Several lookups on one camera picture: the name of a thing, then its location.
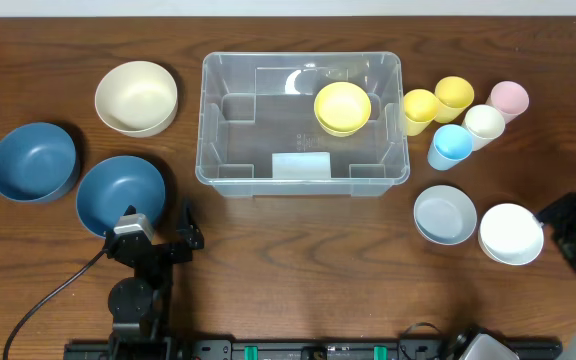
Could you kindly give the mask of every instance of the dark blue bowl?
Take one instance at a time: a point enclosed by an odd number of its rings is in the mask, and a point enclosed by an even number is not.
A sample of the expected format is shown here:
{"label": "dark blue bowl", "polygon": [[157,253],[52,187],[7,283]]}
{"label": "dark blue bowl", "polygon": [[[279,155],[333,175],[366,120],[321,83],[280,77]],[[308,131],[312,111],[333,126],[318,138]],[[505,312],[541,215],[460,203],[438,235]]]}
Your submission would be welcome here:
{"label": "dark blue bowl", "polygon": [[77,191],[77,215],[86,229],[103,237],[129,205],[156,225],[165,202],[166,186],[157,168],[142,158],[117,156],[84,176]]}
{"label": "dark blue bowl", "polygon": [[72,189],[79,170],[75,144],[57,125],[24,125],[0,142],[0,194],[10,200],[56,200]]}

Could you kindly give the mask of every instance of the green clip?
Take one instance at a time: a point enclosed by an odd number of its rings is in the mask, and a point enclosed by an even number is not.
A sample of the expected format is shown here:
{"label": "green clip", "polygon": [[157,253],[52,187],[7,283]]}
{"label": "green clip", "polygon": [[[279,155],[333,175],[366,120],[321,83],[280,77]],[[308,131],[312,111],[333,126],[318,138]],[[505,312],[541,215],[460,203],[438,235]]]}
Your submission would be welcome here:
{"label": "green clip", "polygon": [[375,359],[374,360],[387,360],[388,348],[385,346],[375,346]]}
{"label": "green clip", "polygon": [[244,359],[245,360],[257,360],[257,347],[256,346],[246,346],[244,348]]}

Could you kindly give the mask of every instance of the yellow cup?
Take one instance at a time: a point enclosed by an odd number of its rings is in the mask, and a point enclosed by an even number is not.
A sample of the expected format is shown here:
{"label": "yellow cup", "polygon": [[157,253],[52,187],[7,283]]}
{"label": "yellow cup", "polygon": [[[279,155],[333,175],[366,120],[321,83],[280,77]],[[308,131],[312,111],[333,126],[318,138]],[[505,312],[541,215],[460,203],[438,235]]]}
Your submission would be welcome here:
{"label": "yellow cup", "polygon": [[449,76],[437,83],[435,96],[439,99],[439,114],[435,120],[445,124],[455,120],[472,104],[475,99],[475,90],[465,79]]}
{"label": "yellow cup", "polygon": [[430,91],[415,89],[404,96],[404,112],[406,135],[419,135],[437,116],[439,101]]}
{"label": "yellow cup", "polygon": [[330,135],[345,137],[361,129],[370,118],[370,99],[359,86],[332,83],[317,94],[315,116]]}

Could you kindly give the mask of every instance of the cup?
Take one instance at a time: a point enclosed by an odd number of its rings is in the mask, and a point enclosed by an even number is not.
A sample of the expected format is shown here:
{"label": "cup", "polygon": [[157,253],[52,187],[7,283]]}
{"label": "cup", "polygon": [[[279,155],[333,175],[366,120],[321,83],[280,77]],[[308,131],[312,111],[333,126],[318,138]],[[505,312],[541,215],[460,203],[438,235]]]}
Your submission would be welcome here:
{"label": "cup", "polygon": [[461,126],[472,135],[472,151],[477,151],[501,136],[506,122],[494,107],[477,105],[468,110]]}
{"label": "cup", "polygon": [[439,103],[430,91],[415,89],[404,96],[404,112],[406,135],[419,135],[437,116]]}
{"label": "cup", "polygon": [[472,153],[472,136],[459,125],[444,125],[435,132],[428,151],[428,163],[439,171],[448,170]]}
{"label": "cup", "polygon": [[475,90],[465,79],[448,76],[437,83],[435,96],[439,100],[439,113],[435,121],[445,124],[455,120],[472,104]]}
{"label": "cup", "polygon": [[530,99],[523,86],[513,81],[502,81],[495,85],[488,96],[486,105],[497,109],[506,124],[528,109]]}

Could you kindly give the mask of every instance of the wooden table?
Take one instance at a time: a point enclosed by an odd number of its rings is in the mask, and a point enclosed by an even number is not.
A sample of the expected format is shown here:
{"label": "wooden table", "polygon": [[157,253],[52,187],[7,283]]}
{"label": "wooden table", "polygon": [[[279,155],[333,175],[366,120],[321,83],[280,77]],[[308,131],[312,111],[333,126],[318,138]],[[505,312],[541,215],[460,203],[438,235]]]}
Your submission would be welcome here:
{"label": "wooden table", "polygon": [[[225,199],[194,174],[202,59],[212,51],[392,51],[404,88],[465,77],[483,103],[516,80],[528,112],[502,138],[447,172],[426,153],[437,124],[409,139],[412,174],[380,198]],[[179,114],[164,133],[133,139],[106,127],[93,94],[111,68],[164,63],[178,75]],[[550,241],[523,267],[488,259],[476,239],[425,241],[412,204],[425,188],[453,184],[479,215],[512,201],[538,211],[576,191],[576,18],[0,19],[0,139],[35,121],[75,136],[83,173],[118,154],[160,166],[173,206],[187,196],[206,249],[179,266],[172,322],[180,334],[237,339],[396,337],[429,321],[470,321],[506,335],[558,336],[576,329],[576,276]],[[0,196],[0,356],[10,330],[39,299],[101,247],[75,212],[75,194],[44,205]],[[19,333],[12,359],[61,358],[73,338],[105,339],[112,286],[131,271],[103,259],[49,302]]]}

